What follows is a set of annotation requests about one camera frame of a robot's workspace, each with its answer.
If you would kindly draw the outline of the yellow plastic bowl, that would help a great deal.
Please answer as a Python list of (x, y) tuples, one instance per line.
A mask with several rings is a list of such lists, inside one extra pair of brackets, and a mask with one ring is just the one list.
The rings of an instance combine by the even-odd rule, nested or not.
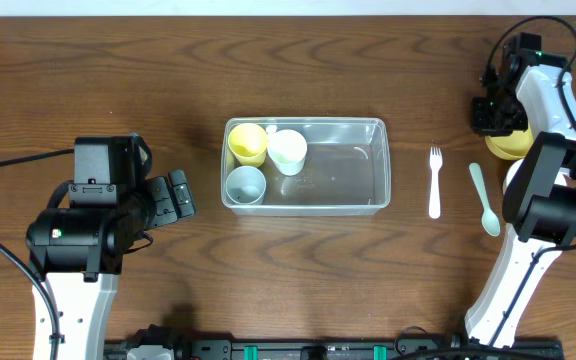
[(516, 130), (509, 136), (484, 137), (488, 149), (503, 160), (523, 159), (531, 148), (534, 137), (530, 128), (526, 131)]

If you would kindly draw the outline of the white plastic bowl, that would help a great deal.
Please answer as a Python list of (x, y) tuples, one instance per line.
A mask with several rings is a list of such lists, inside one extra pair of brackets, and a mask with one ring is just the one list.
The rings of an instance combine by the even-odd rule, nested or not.
[[(519, 170), (519, 167), (522, 164), (522, 162), (523, 162), (522, 159), (517, 160), (509, 168), (509, 170), (508, 170), (508, 172), (504, 178), (503, 185), (502, 185), (502, 193), (503, 194), (506, 193), (508, 185), (510, 184), (513, 177), (515, 176), (515, 174)], [(557, 174), (556, 179), (555, 179), (555, 184), (556, 185), (566, 185), (566, 186), (571, 187), (571, 186), (576, 185), (576, 180), (573, 180), (570, 177), (570, 170), (568, 168), (561, 168)]]

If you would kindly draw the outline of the white plastic fork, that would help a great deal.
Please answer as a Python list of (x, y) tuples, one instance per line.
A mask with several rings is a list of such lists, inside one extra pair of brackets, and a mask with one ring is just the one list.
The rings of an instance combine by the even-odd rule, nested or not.
[(428, 213), (432, 219), (438, 219), (441, 215), (441, 200), (439, 186), (439, 171), (443, 165), (443, 157), (438, 147), (430, 149), (429, 166), (431, 170), (431, 188), (429, 195)]

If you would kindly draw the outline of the grey plastic cup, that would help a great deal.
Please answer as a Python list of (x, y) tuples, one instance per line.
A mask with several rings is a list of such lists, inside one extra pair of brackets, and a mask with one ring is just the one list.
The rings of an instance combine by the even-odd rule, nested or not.
[(237, 205), (261, 205), (267, 182), (264, 174), (253, 166), (239, 166), (226, 179), (226, 195)]

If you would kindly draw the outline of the pale green plastic spoon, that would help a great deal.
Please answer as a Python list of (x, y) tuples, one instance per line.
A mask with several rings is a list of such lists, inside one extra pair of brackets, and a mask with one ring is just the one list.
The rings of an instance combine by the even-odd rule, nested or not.
[(483, 210), (481, 217), (482, 227), (486, 231), (486, 233), (489, 234), (490, 236), (493, 237), (499, 236), (501, 233), (501, 225), (498, 217), (490, 207), (485, 182), (483, 178), (483, 173), (480, 165), (478, 163), (471, 163), (469, 165), (469, 172), (482, 204), (482, 210)]

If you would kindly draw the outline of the cream plastic cup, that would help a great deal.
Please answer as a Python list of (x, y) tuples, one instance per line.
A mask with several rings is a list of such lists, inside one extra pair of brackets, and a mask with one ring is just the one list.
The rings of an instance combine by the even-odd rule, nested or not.
[(283, 175), (294, 176), (304, 167), (307, 141), (295, 130), (280, 130), (269, 136), (267, 150), (271, 160)]

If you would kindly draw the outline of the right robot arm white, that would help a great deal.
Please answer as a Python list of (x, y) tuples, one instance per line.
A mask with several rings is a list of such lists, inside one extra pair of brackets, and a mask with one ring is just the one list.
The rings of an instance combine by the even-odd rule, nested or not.
[(467, 311), (468, 338), (510, 348), (518, 322), (549, 266), (576, 249), (576, 101), (561, 55), (520, 48), (489, 67), (473, 125), (489, 135), (530, 129), (533, 143), (505, 179), (506, 234), (482, 294)]

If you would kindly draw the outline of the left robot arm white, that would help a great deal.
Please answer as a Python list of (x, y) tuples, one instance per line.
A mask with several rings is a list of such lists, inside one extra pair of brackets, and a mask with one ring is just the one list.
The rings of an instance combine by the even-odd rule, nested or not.
[(70, 205), (52, 204), (27, 230), (35, 301), (36, 359), (99, 359), (125, 255), (150, 230), (192, 217), (187, 177), (129, 175), (66, 186)]

